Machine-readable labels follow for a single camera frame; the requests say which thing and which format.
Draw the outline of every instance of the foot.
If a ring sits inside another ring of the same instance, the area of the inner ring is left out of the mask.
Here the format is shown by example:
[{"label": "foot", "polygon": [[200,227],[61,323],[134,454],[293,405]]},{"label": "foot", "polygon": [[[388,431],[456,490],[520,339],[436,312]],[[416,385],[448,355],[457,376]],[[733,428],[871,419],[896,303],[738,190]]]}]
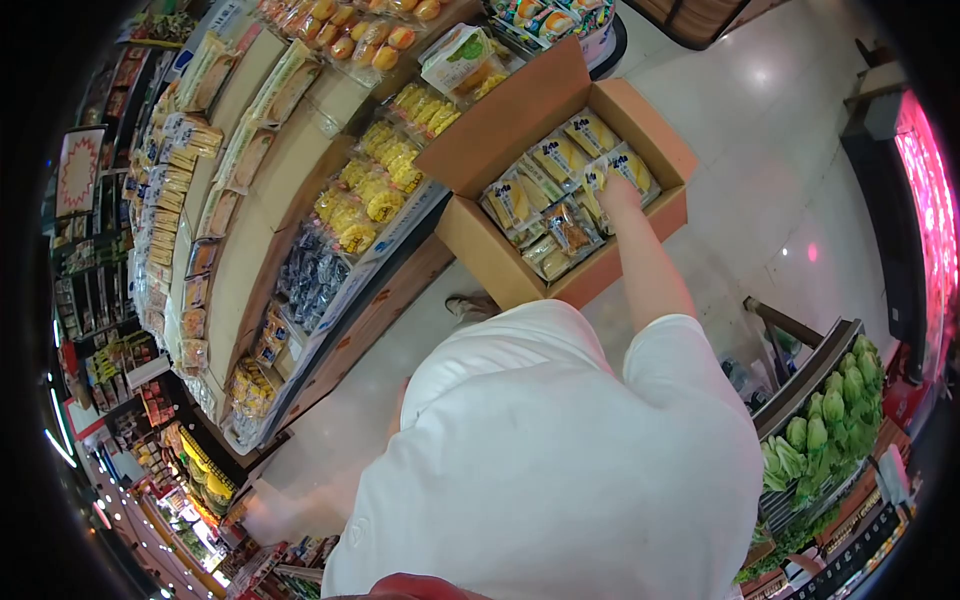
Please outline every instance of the foot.
[{"label": "foot", "polygon": [[496,305],[496,302],[494,302],[490,296],[464,296],[462,294],[454,294],[446,299],[444,306],[446,306],[446,310],[448,310],[451,315],[458,319],[463,317],[464,313],[467,312],[483,313],[491,317],[500,312],[500,307]]}]

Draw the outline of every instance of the cardboard box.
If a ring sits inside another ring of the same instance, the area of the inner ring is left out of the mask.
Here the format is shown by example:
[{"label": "cardboard box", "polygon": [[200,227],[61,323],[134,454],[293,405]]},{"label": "cardboard box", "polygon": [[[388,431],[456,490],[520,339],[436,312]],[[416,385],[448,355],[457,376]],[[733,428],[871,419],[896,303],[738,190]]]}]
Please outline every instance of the cardboard box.
[{"label": "cardboard box", "polygon": [[644,212],[662,241],[686,223],[685,183],[697,159],[624,80],[590,81],[569,38],[519,69],[426,147],[415,164],[455,192],[437,235],[504,310],[545,298],[583,307],[622,276],[616,238],[550,285],[520,258],[476,200],[528,148],[590,107],[643,159],[663,188]]}]

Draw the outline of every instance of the hand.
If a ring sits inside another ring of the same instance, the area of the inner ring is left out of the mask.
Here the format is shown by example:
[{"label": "hand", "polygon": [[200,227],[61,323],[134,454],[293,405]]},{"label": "hand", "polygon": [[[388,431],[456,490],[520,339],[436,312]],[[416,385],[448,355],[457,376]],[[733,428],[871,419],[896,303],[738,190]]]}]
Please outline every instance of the hand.
[{"label": "hand", "polygon": [[602,192],[597,194],[597,202],[608,214],[613,216],[627,207],[640,210],[643,197],[629,181],[623,179],[623,176],[611,169],[607,174],[607,185],[604,186]]}]

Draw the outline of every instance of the ceiling light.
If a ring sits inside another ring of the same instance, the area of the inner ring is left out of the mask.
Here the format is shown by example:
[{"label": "ceiling light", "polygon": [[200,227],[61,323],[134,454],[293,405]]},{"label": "ceiling light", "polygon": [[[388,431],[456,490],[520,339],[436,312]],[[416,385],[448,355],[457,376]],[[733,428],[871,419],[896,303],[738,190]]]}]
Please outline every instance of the ceiling light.
[{"label": "ceiling light", "polygon": [[50,440],[50,444],[57,449],[57,452],[60,453],[60,456],[63,457],[63,460],[66,461],[67,465],[73,468],[77,468],[77,463],[73,462],[73,459],[70,458],[70,455],[66,453],[66,450],[60,447],[60,444],[57,443],[57,440],[54,440],[53,434],[50,433],[49,429],[44,429],[43,433],[47,435],[47,440]]},{"label": "ceiling light", "polygon": [[60,402],[57,400],[57,390],[50,388],[50,399],[54,401],[54,412],[57,413],[57,422],[60,424],[60,432],[63,435],[63,443],[66,445],[67,452],[73,456],[73,445],[70,444],[70,438],[66,435],[66,425],[63,423],[63,414],[60,412]]}]

